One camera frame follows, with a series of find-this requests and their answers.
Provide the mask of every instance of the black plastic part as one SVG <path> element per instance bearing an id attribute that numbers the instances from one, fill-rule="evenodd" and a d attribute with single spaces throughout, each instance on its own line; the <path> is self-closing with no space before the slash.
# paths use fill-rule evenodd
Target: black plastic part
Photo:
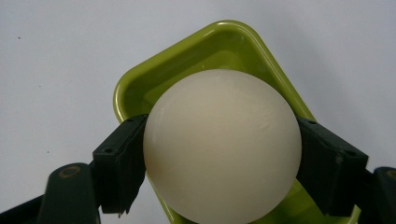
<path id="1" fill-rule="evenodd" d="M 94 152 L 97 194 L 104 213 L 127 213 L 143 183 L 143 134 L 148 115 L 125 120 Z"/>
<path id="2" fill-rule="evenodd" d="M 313 120 L 297 120 L 303 144 L 297 179 L 324 215 L 349 217 L 368 156 Z"/>
<path id="3" fill-rule="evenodd" d="M 89 165 L 73 163 L 52 172 L 37 223 L 100 223 Z"/>
<path id="4" fill-rule="evenodd" d="M 380 167 L 367 174 L 357 200 L 360 224 L 396 223 L 396 169 Z"/>
<path id="5" fill-rule="evenodd" d="M 37 222 L 43 196 L 36 197 L 29 202 L 20 204 L 0 214 L 0 223 L 34 224 Z"/>

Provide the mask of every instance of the ball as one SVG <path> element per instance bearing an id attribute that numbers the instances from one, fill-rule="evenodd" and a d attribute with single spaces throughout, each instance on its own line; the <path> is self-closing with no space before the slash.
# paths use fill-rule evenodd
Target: ball
<path id="1" fill-rule="evenodd" d="M 197 223 L 249 223 L 287 195 L 301 159 L 297 120 L 270 85 L 215 69 L 181 79 L 144 133 L 147 174 L 163 200 Z"/>

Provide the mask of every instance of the bolt hole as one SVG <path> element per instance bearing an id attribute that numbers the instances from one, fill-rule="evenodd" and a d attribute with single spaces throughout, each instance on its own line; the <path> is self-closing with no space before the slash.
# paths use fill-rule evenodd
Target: bolt hole
<path id="1" fill-rule="evenodd" d="M 107 147 L 107 148 L 104 149 L 104 152 L 105 153 L 112 153 L 113 152 L 113 148 Z"/>
<path id="2" fill-rule="evenodd" d="M 349 156 L 356 156 L 356 152 L 354 152 L 354 151 L 346 150 L 346 154 Z"/>

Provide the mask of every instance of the green bowl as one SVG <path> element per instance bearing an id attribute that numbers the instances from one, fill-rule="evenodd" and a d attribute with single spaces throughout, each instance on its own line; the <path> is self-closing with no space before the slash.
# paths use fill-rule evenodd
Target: green bowl
<path id="1" fill-rule="evenodd" d="M 314 119 L 259 35 L 239 21 L 218 21 L 129 70 L 119 81 L 113 106 L 119 122 L 147 114 L 173 84 L 208 69 L 232 69 L 251 74 L 275 88 L 296 116 Z M 193 223 L 159 197 L 173 224 Z M 323 216 L 296 180 L 288 196 L 269 214 L 253 223 L 357 223 L 360 210 L 351 217 Z"/>

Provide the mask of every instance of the green container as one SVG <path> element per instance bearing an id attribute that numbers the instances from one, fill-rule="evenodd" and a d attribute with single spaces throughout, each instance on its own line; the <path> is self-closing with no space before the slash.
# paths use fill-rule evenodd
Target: green container
<path id="1" fill-rule="evenodd" d="M 208 69 L 232 69 L 251 74 L 275 88 L 296 116 L 314 119 L 259 35 L 239 21 L 218 21 L 188 36 L 169 49 L 129 70 L 119 81 L 113 106 L 119 122 L 147 114 L 173 84 Z M 193 223 L 159 197 L 173 224 Z M 303 186 L 296 180 L 287 197 L 268 215 L 253 223 L 357 223 L 360 210 L 351 217 L 323 216 Z"/>

